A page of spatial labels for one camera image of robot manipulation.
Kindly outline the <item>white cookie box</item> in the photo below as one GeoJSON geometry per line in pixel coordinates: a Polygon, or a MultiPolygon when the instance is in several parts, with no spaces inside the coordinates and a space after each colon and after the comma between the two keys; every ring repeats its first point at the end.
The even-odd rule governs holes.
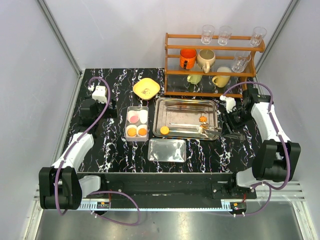
{"type": "Polygon", "coordinates": [[[125,117],[125,128],[124,128],[124,136],[127,142],[146,142],[149,138],[149,127],[148,127],[148,119],[149,119],[149,108],[147,106],[129,106],[127,108],[126,117],[125,117]],[[138,115],[139,121],[136,123],[130,123],[128,121],[128,117],[130,115],[138,115]],[[127,129],[136,128],[137,134],[135,137],[129,137],[127,135],[127,129]],[[145,136],[139,136],[138,129],[146,128],[147,134],[145,136]]]}

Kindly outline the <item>orange flower cookie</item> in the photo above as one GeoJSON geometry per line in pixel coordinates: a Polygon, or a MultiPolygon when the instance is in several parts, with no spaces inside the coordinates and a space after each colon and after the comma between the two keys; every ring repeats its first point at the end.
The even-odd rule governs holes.
{"type": "Polygon", "coordinates": [[[206,123],[207,122],[207,117],[200,116],[198,120],[199,120],[200,123],[206,123]]]}

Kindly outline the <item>orange sandwich cookie top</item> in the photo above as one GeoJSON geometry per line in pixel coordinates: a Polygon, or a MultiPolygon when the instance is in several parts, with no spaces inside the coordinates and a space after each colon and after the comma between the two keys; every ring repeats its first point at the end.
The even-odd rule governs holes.
{"type": "Polygon", "coordinates": [[[137,135],[137,129],[134,127],[130,127],[127,129],[126,133],[129,137],[135,137],[137,135]]]}

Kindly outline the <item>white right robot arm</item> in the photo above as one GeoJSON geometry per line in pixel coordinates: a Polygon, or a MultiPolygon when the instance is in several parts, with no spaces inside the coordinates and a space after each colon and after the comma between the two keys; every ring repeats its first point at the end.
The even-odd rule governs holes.
{"type": "Polygon", "coordinates": [[[244,194],[245,187],[256,188],[262,184],[274,190],[283,189],[294,176],[301,146],[284,133],[273,97],[259,94],[256,88],[247,88],[242,93],[241,105],[225,95],[221,95],[220,100],[225,103],[222,117],[227,133],[234,134],[248,122],[255,121],[262,141],[252,166],[237,172],[236,181],[227,185],[228,195],[236,199],[244,194]]]}

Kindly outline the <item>metal tongs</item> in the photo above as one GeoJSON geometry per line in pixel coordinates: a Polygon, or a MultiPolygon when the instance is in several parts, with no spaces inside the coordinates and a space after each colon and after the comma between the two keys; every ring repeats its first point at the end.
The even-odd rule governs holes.
{"type": "Polygon", "coordinates": [[[208,135],[208,134],[212,134],[212,135],[217,135],[217,136],[223,136],[225,138],[230,138],[230,139],[236,139],[236,140],[240,140],[240,141],[244,141],[245,140],[245,136],[239,132],[233,132],[231,130],[223,130],[220,127],[214,127],[214,126],[210,126],[208,124],[203,124],[205,126],[208,126],[208,129],[203,129],[201,127],[201,125],[198,125],[196,128],[198,130],[199,133],[204,134],[204,135],[208,135]]]}

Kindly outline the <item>pink sandwich cookie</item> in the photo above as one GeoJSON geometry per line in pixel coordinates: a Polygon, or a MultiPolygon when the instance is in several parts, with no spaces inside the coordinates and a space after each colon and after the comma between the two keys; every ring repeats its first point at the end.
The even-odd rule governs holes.
{"type": "Polygon", "coordinates": [[[139,116],[137,114],[131,114],[128,116],[128,121],[132,124],[135,124],[139,121],[139,116]]]}

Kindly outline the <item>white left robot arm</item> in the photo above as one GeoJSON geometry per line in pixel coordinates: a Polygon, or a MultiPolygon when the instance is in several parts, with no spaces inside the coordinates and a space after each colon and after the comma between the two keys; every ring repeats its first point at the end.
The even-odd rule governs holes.
{"type": "Polygon", "coordinates": [[[58,203],[61,210],[77,210],[83,198],[93,194],[103,198],[108,186],[97,175],[79,178],[77,170],[97,138],[98,123],[101,120],[118,117],[114,99],[106,104],[92,98],[81,102],[78,132],[61,157],[50,167],[42,167],[38,174],[39,202],[42,209],[55,210],[58,203]]]}

